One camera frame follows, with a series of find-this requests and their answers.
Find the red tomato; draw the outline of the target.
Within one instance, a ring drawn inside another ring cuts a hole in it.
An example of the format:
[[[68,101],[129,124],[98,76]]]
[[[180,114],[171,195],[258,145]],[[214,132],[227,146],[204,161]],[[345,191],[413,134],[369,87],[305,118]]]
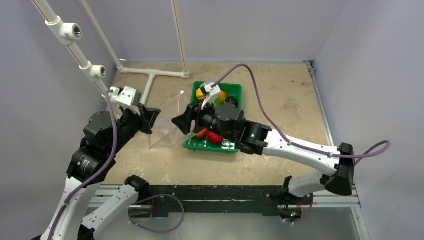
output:
[[[221,136],[219,136],[219,135],[217,135],[217,134],[215,134],[211,131],[209,131],[207,133],[207,139],[213,145],[221,145],[222,142],[224,141],[224,139]]]

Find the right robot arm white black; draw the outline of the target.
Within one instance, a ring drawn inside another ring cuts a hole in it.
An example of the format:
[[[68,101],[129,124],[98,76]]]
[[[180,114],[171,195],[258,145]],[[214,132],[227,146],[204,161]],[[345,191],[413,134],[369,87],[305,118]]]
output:
[[[313,168],[314,172],[284,180],[280,196],[288,204],[323,190],[339,196],[353,193],[355,164],[349,158],[353,153],[350,144],[335,147],[307,141],[295,143],[294,138],[285,140],[275,128],[247,120],[244,111],[231,103],[216,109],[210,104],[202,108],[191,103],[171,121],[185,135],[207,129],[234,143],[242,153],[279,157]]]

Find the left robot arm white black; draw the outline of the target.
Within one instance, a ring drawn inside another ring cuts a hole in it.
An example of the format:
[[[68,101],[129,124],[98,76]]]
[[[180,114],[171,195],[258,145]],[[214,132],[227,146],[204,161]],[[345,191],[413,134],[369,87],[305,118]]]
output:
[[[149,199],[149,184],[130,176],[112,198],[87,214],[90,202],[110,169],[116,154],[139,132],[152,133],[157,108],[136,106],[139,113],[125,109],[119,120],[113,113],[93,114],[83,129],[79,149],[72,155],[66,171],[65,189],[47,230],[38,240],[95,240],[124,208]]]

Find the clear zip top bag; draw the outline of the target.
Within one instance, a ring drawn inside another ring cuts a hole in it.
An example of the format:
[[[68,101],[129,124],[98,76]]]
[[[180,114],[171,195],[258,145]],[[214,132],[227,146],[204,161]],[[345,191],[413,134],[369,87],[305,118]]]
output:
[[[183,114],[190,99],[182,90],[178,95],[168,100],[159,109],[161,113],[157,117],[152,134],[147,136],[149,149],[174,149],[191,139],[194,134],[184,134],[172,123],[174,117]]]

